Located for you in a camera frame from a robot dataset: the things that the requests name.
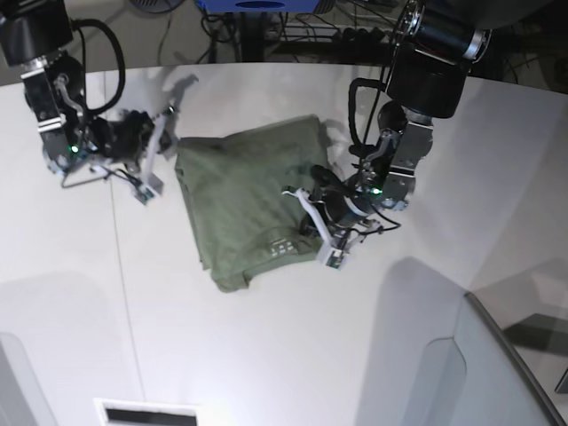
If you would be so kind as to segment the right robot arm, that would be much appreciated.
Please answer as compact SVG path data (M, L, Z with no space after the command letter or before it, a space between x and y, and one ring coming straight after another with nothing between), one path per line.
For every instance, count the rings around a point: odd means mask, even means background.
M106 36L114 52L118 82L114 95L102 106L89 107L86 60L75 59L66 47L86 28ZM173 143L167 131L174 106L160 113L125 110L116 120L104 113L121 100L126 66L114 31L96 19L72 20L62 1L3 1L1 52L8 67L21 70L25 100L35 115L48 169L61 176L61 185L89 168L99 180L118 177L132 192L147 200L162 192L154 174L156 158Z

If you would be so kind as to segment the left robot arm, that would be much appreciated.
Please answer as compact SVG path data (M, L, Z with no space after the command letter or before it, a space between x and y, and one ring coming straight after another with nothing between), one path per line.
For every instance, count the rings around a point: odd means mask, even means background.
M400 227L386 214L407 207L418 163L433 145L433 122L454 116L466 78L485 54L491 34L472 1L406 2L388 35L388 62L379 78L357 78L349 87L355 172L340 179L328 168L313 166L314 190L296 193L305 210L302 236L344 251L352 233L364 239ZM373 144L355 125L361 88L389 99L372 105L379 129Z

